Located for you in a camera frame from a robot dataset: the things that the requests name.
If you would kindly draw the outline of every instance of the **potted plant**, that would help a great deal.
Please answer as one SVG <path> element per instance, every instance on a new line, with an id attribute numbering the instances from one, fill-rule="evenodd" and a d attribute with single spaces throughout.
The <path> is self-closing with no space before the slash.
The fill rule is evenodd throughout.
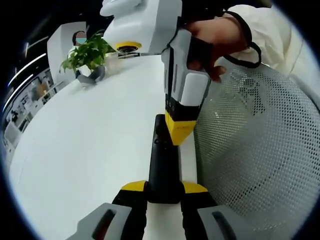
<path id="1" fill-rule="evenodd" d="M 100 33 L 94 34 L 85 43 L 75 48 L 69 57 L 61 64 L 64 72 L 66 69 L 72 69 L 81 83 L 95 84 L 96 81 L 105 76 L 105 58 L 107 53 L 113 53 L 115 50 L 102 38 Z M 78 68 L 87 66 L 91 72 L 85 76 L 78 71 Z"/>

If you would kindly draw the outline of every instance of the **black strap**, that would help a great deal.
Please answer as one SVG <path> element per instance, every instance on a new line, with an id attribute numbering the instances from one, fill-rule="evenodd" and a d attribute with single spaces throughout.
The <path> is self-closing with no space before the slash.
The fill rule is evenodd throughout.
<path id="1" fill-rule="evenodd" d="M 230 56 L 230 55 L 225 55 L 223 57 L 225 59 L 227 59 L 228 61 L 230 61 L 231 63 L 236 64 L 236 65 L 240 65 L 240 66 L 250 68 L 250 69 L 257 68 L 261 64 L 261 49 L 257 44 L 255 44 L 252 41 L 252 34 L 251 34 L 250 27 L 248 26 L 246 21 L 239 14 L 237 14 L 233 11 L 225 11 L 224 13 L 230 14 L 232 17 L 234 17 L 239 22 L 239 24 L 242 28 L 242 32 L 244 34 L 244 37 L 246 39 L 246 42 L 248 43 L 248 47 L 253 48 L 257 52 L 259 59 L 257 62 L 250 62 L 250 61 L 246 61 L 246 60 L 236 59 L 235 57 Z"/>

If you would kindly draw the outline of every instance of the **white table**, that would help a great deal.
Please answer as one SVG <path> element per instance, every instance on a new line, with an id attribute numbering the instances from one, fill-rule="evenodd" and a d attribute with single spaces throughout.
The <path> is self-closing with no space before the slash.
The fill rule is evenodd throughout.
<path id="1" fill-rule="evenodd" d="M 83 88 L 75 80 L 23 133 L 9 178 L 42 239 L 64 240 L 126 183 L 148 180 L 156 114 L 165 111 L 160 56 L 123 60 L 120 74 Z M 180 147 L 182 179 L 196 182 L 193 135 Z M 143 239 L 185 239 L 180 205 L 148 204 Z"/>

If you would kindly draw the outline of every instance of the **hand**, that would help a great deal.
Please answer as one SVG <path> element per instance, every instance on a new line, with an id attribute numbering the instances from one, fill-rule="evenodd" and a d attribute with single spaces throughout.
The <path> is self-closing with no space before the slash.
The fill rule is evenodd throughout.
<path id="1" fill-rule="evenodd" d="M 221 82 L 220 75 L 224 74 L 226 69 L 223 66 L 215 66 L 215 62 L 224 55 L 243 51 L 247 47 L 240 24 L 234 17 L 225 14 L 212 20 L 193 22 L 185 28 L 194 37 L 214 45 L 210 68 L 206 71 L 214 82 Z M 188 68 L 200 70 L 203 66 L 199 61 L 193 61 L 188 64 Z"/>

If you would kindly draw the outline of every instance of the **green leaves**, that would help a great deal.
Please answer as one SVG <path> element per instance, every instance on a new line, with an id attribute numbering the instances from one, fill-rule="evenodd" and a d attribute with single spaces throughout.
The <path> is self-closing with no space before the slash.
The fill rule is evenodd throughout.
<path id="1" fill-rule="evenodd" d="M 107 53 L 113 53 L 115 50 L 102 38 L 101 34 L 94 34 L 84 44 L 75 48 L 61 64 L 64 69 L 73 69 L 86 65 L 91 71 L 95 70 L 105 62 Z"/>

